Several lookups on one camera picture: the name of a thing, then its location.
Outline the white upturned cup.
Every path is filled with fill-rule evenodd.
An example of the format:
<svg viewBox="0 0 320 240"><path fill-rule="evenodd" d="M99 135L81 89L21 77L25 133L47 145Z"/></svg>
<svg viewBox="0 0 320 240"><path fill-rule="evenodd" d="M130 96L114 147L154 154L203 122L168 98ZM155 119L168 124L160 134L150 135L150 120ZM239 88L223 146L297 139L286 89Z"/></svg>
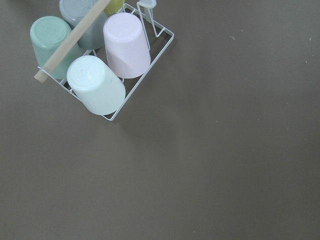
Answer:
<svg viewBox="0 0 320 240"><path fill-rule="evenodd" d="M96 56L85 55L74 60L66 78L80 101L93 114L112 114L125 100L123 82Z"/></svg>

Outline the green upturned cup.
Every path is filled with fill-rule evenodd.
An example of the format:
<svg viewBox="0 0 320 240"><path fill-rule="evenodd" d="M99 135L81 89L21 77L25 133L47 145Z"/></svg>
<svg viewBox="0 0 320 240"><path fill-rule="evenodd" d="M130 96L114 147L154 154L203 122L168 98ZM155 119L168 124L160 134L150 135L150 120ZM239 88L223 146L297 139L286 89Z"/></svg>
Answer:
<svg viewBox="0 0 320 240"><path fill-rule="evenodd" d="M44 66L71 31L67 22L56 16L44 16L32 24L30 39L38 66ZM55 79L66 79L70 64L82 55L81 48L75 44L51 75Z"/></svg>

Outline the grey upturned cup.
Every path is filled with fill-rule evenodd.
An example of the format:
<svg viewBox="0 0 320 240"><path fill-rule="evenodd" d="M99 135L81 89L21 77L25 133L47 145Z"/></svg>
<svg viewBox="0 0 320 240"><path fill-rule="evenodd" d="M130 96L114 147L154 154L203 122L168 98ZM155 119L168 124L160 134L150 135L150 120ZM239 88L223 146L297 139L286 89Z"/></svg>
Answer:
<svg viewBox="0 0 320 240"><path fill-rule="evenodd" d="M59 10L73 30L96 2L96 0L60 0ZM104 46L103 26L106 20L107 16L102 12L78 40L80 48L96 50Z"/></svg>

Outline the yellow upturned cup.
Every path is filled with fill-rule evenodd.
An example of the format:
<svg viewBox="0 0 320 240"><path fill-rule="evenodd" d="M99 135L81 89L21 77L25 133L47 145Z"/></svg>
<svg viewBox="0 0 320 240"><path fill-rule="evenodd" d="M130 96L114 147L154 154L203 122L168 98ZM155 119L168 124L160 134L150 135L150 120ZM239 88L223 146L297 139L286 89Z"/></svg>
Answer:
<svg viewBox="0 0 320 240"><path fill-rule="evenodd" d="M122 8L124 3L125 0L111 0L103 11L107 16L111 16L116 14Z"/></svg>

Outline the pink upturned cup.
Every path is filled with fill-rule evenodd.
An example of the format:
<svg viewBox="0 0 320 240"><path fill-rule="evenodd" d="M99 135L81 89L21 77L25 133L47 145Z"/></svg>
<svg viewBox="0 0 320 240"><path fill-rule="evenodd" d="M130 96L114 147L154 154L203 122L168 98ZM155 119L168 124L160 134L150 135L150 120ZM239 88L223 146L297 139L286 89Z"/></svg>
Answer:
<svg viewBox="0 0 320 240"><path fill-rule="evenodd" d="M107 65L120 78L143 75L151 64L151 55L138 17L127 12L110 16L104 26Z"/></svg>

